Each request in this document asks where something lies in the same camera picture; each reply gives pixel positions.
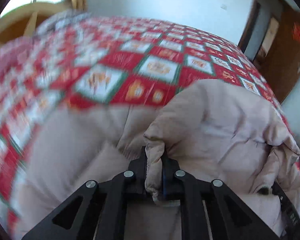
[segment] wooden door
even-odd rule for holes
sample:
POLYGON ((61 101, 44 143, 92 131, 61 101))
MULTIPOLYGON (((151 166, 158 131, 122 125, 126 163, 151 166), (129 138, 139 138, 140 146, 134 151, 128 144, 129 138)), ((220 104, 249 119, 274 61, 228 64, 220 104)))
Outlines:
POLYGON ((277 35, 260 69, 280 103, 300 76, 299 31, 300 13, 286 8, 277 35))

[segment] doorway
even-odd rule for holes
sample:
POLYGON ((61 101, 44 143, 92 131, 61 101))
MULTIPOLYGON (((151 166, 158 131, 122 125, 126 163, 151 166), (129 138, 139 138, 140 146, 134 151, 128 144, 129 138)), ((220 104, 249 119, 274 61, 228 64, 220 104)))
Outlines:
POLYGON ((245 48, 241 47, 242 52, 251 62, 256 59, 258 54, 258 58, 262 60, 263 51, 260 51, 260 49, 269 25, 274 21, 280 23, 281 15, 286 5, 282 0, 256 0, 256 4, 258 10, 254 11, 253 17, 256 20, 253 22, 253 26, 251 26, 252 31, 250 36, 247 37, 248 44, 245 48))
POLYGON ((269 53, 269 50, 278 32, 278 29, 279 29, 279 21, 274 16, 272 16, 269 22, 268 29, 266 31, 266 35, 263 39, 263 42, 261 43, 257 55, 253 60, 253 64, 258 70, 260 70, 261 65, 264 63, 266 56, 269 53))

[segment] metal screw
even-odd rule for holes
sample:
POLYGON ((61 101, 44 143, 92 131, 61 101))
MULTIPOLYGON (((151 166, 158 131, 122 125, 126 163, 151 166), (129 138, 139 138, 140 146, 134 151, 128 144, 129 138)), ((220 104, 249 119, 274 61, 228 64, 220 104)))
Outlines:
POLYGON ((93 181, 93 180, 89 180, 87 183, 86 183, 86 187, 94 187, 96 185, 96 182, 93 181))
POLYGON ((130 177, 133 176, 133 171, 125 171, 125 172, 123 173, 123 175, 124 175, 125 177, 127 177, 127 178, 130 178, 130 177))
POLYGON ((176 176, 183 177, 186 173, 183 170, 176 171, 176 176))
POLYGON ((223 185, 220 179, 215 179, 212 183, 215 187, 221 187, 223 185))

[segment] red decoration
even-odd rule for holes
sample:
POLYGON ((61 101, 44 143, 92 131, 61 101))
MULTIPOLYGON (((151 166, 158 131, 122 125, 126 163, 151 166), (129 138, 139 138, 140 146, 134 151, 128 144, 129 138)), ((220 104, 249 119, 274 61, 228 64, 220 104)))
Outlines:
POLYGON ((294 41, 300 42, 300 24, 294 23, 292 37, 294 41))

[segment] red patterned quilt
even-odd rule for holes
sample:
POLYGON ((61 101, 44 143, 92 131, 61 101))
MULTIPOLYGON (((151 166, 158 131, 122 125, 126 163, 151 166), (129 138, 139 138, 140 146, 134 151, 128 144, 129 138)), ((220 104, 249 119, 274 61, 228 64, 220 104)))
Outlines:
POLYGON ((13 234, 28 149, 55 107, 161 107, 198 79, 242 86, 272 102, 285 122, 266 80, 233 43, 211 33, 154 19, 90 17, 35 39, 26 59, 0 74, 0 223, 13 234))

